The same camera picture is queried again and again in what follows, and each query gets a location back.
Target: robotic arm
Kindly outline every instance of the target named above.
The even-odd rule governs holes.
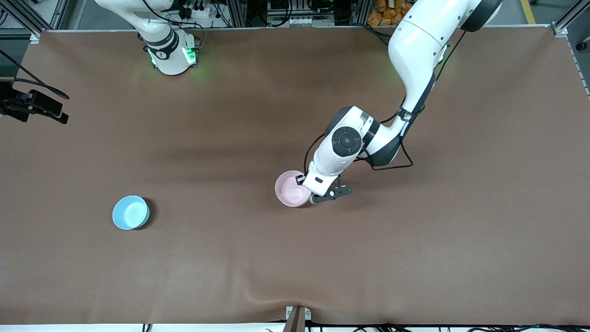
[[[173,29],[169,22],[152,13],[170,8],[174,0],[95,1],[137,29],[147,44],[154,66],[162,73],[178,75],[196,65],[198,49],[195,47],[195,36],[182,29]]]
[[[334,185],[340,173],[360,156],[372,167],[396,157],[402,140],[435,84],[434,68],[457,26],[475,32],[499,11],[502,0],[419,0],[393,33],[389,59],[406,89],[393,124],[379,123],[356,106],[343,108],[328,124],[307,174],[297,183],[313,194],[312,203],[334,200],[351,188]]]

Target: pink plate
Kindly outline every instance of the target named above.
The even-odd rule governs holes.
[[[274,184],[274,192],[277,194],[277,198],[286,206],[298,207],[307,203],[312,192],[303,187],[297,185],[295,177],[303,175],[300,171],[286,171],[278,177],[277,182]]]

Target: yellow stripe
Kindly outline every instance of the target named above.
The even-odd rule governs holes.
[[[520,0],[520,3],[522,4],[522,10],[525,11],[526,21],[529,24],[537,24],[537,22],[535,22],[535,17],[533,16],[533,11],[530,10],[529,0]]]

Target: brown table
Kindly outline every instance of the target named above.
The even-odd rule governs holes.
[[[2,324],[270,321],[303,304],[320,323],[590,325],[590,101],[550,29],[467,35],[406,140],[416,166],[356,163],[352,196],[302,209],[274,181],[335,112],[399,106],[386,47],[358,29],[214,31],[178,77],[141,47],[29,47],[70,122],[0,121]],[[154,206],[143,230],[111,221],[129,194]]]

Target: light blue bowl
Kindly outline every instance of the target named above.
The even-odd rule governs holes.
[[[122,198],[113,209],[113,222],[121,229],[142,227],[149,218],[149,207],[139,196]]]

